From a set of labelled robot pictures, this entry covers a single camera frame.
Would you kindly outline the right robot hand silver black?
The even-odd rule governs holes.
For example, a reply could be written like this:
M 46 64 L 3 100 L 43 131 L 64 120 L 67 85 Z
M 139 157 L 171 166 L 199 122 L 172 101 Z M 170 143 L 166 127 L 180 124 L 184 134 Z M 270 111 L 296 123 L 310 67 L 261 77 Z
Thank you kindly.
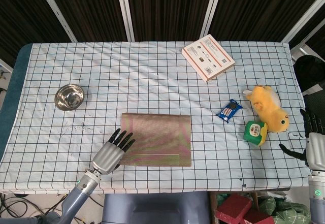
M 287 149 L 283 144 L 279 146 L 285 154 L 304 161 L 310 170 L 324 172 L 324 121 L 309 110 L 301 108 L 300 113 L 304 120 L 306 149 L 303 153 L 298 153 Z

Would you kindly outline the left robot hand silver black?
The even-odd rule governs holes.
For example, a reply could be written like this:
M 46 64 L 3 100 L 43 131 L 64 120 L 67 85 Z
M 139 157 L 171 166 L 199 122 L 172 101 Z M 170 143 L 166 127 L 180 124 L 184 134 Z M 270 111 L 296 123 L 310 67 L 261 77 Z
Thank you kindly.
M 92 160 L 92 167 L 101 175 L 108 175 L 120 165 L 120 161 L 135 143 L 133 133 L 118 128 Z

